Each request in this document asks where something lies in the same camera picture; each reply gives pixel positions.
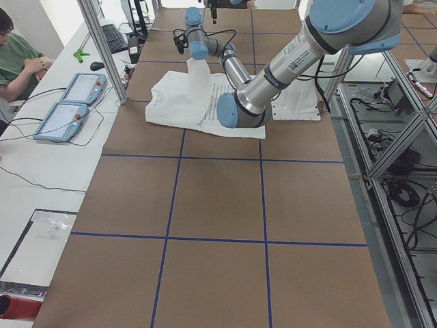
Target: white table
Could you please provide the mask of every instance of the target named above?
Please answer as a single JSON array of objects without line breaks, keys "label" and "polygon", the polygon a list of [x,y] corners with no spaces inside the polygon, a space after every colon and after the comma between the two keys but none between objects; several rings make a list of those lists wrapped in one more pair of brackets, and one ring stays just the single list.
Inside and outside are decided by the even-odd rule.
[{"label": "white table", "polygon": [[[89,38],[83,51],[90,56],[83,56],[80,64],[73,53],[80,47],[87,35],[86,25],[82,25],[71,41],[61,52],[55,63],[48,70],[41,83],[33,91],[38,94],[45,90],[67,87],[76,72],[91,72],[92,62],[101,62],[100,56]],[[126,62],[129,63],[128,52],[113,55],[115,65],[120,75]],[[104,69],[97,71],[106,74]],[[111,87],[108,80],[106,90]],[[57,102],[63,91],[50,92],[35,97],[26,102],[15,118],[44,118],[52,104]],[[114,91],[98,105],[98,110],[104,116],[98,132],[86,146],[75,146],[70,143],[51,143],[32,139],[17,139],[0,141],[0,166],[20,174],[33,183],[46,187],[61,187],[86,191],[97,166],[103,144],[107,140],[117,110],[119,101]],[[86,144],[97,129],[101,116],[91,111],[79,134],[71,140],[75,144]],[[39,122],[34,120],[19,120],[15,124],[20,126],[25,135],[32,135]],[[21,137],[21,133],[13,126],[9,126],[0,140]],[[17,176],[0,170],[0,266],[7,260],[12,248],[21,235],[29,218],[36,208],[49,210],[64,210],[77,212],[81,206],[84,193],[61,190],[46,190],[33,187]],[[31,323],[17,320],[2,320],[2,327],[30,327]]]}]

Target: black keyboard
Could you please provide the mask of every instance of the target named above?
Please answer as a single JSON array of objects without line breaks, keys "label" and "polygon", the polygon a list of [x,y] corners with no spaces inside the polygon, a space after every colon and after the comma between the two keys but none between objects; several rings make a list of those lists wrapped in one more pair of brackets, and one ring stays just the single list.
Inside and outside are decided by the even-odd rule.
[{"label": "black keyboard", "polygon": [[102,30],[111,53],[119,53],[128,49],[128,44],[124,40],[123,35],[114,24],[103,25]]}]

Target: man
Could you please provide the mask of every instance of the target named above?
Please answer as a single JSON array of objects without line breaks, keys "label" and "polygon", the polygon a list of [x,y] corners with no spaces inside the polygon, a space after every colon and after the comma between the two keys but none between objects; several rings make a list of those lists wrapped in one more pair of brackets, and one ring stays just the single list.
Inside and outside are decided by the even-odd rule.
[{"label": "man", "polygon": [[255,0],[242,0],[238,5],[231,4],[230,0],[220,0],[217,8],[255,9]]},{"label": "man", "polygon": [[27,99],[53,62],[13,29],[12,19],[0,8],[0,98],[8,102]]},{"label": "man", "polygon": [[404,14],[437,14],[437,0],[404,0]]}]

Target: black hair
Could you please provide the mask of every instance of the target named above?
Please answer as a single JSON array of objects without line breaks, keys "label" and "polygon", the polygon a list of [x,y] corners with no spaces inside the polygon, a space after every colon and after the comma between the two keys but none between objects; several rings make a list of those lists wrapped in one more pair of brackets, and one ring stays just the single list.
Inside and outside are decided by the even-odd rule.
[{"label": "black hair", "polygon": [[14,23],[9,15],[0,8],[0,31],[10,31],[14,29]]}]

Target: green clip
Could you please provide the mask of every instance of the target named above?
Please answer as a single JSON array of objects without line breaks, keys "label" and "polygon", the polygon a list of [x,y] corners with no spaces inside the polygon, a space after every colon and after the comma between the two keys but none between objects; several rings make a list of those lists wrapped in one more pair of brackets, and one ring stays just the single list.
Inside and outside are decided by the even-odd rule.
[{"label": "green clip", "polygon": [[82,49],[79,48],[75,53],[73,53],[73,56],[75,56],[77,60],[79,60],[79,63],[83,63],[82,56],[89,56],[89,53],[84,53]]}]

